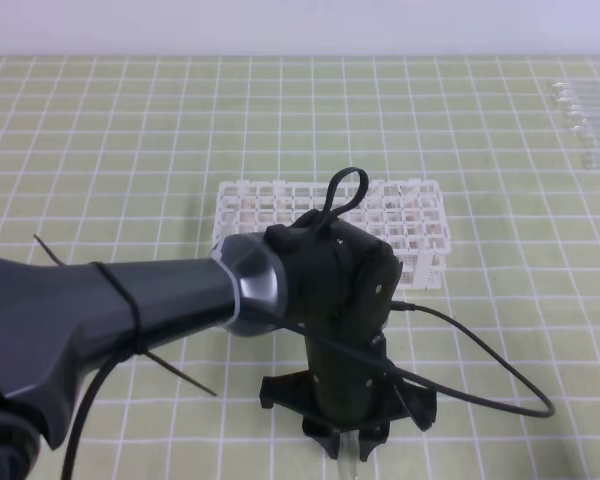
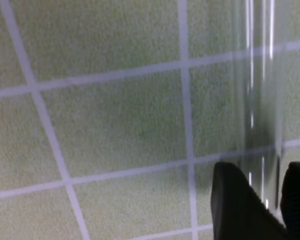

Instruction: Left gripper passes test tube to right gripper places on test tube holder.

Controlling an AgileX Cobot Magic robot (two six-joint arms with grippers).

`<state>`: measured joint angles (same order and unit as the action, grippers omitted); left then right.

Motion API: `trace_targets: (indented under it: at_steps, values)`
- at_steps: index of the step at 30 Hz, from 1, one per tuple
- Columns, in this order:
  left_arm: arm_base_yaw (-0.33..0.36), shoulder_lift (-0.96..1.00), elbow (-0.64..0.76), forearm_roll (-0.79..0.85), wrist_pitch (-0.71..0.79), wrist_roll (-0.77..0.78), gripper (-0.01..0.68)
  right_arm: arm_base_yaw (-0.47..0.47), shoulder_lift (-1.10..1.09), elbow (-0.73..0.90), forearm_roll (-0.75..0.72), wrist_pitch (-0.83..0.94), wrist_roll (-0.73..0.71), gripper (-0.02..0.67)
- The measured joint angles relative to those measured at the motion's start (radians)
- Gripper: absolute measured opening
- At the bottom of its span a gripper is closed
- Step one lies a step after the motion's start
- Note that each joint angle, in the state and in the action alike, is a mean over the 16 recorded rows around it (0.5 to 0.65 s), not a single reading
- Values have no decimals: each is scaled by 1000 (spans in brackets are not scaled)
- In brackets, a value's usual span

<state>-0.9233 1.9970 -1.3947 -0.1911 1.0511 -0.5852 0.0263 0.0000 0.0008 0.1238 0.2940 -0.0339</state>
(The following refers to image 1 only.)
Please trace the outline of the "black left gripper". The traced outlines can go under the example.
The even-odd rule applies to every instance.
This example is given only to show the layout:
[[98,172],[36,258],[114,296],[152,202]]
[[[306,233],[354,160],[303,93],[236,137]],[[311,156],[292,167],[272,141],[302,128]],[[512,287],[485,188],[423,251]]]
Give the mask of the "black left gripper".
[[340,432],[359,432],[359,460],[367,462],[387,441],[391,422],[410,418],[426,430],[436,419],[434,391],[389,372],[383,328],[391,307],[389,299],[300,300],[284,313],[285,326],[304,337],[308,367],[264,378],[261,405],[300,414],[304,433],[332,460]]

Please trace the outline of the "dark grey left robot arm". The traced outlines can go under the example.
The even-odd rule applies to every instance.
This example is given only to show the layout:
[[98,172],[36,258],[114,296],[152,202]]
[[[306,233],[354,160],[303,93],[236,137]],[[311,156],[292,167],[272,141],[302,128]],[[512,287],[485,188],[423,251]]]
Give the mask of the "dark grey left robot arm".
[[23,479],[42,442],[77,449],[91,395],[135,354],[221,325],[239,337],[305,331],[306,370],[262,381],[264,408],[300,414],[331,457],[355,431],[360,455],[409,418],[428,429],[433,391],[377,370],[401,265],[344,221],[276,225],[224,239],[206,259],[33,266],[0,259],[0,479]]

